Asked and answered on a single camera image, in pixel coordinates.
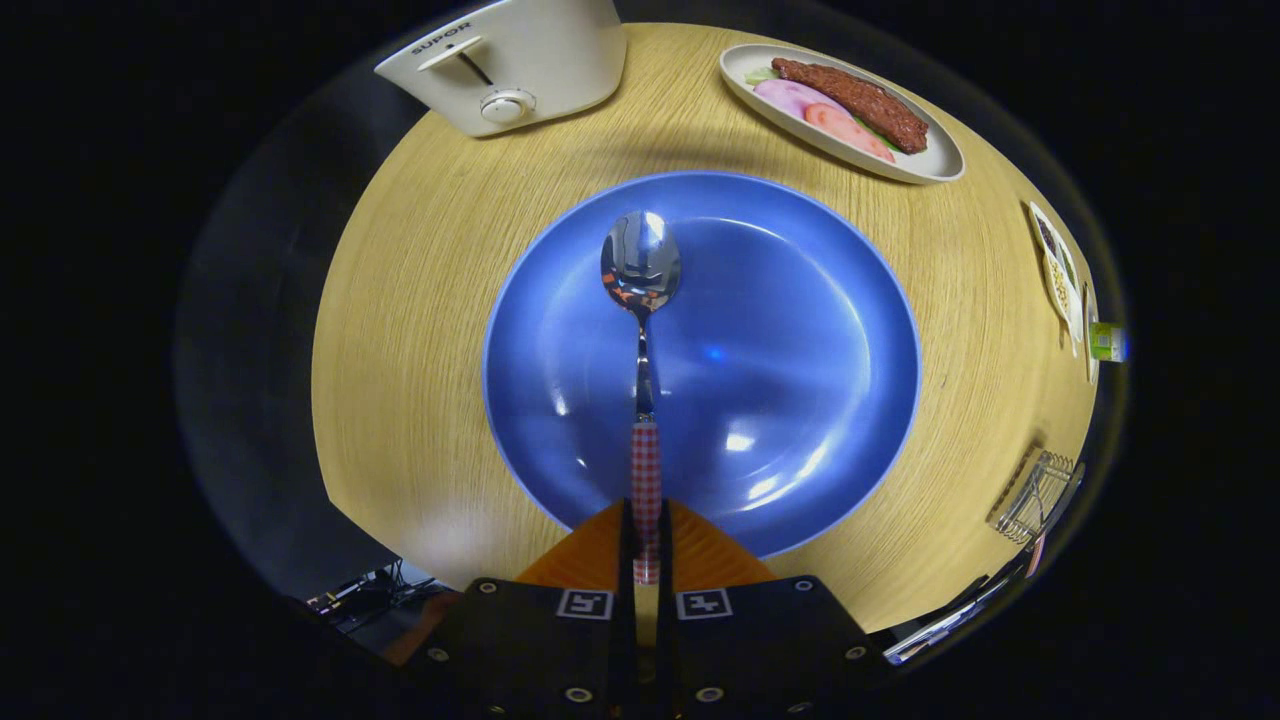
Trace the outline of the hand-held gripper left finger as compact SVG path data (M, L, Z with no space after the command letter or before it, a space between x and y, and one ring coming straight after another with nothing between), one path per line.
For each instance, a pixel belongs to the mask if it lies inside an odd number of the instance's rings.
M420 648L445 719L632 719L637 629L627 500L595 516L605 585L476 579Z

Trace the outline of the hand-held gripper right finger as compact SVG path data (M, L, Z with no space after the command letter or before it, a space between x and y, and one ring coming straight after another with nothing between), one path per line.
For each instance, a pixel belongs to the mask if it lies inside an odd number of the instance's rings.
M817 577L681 591L676 506L660 515L663 719L855 719L881 647Z

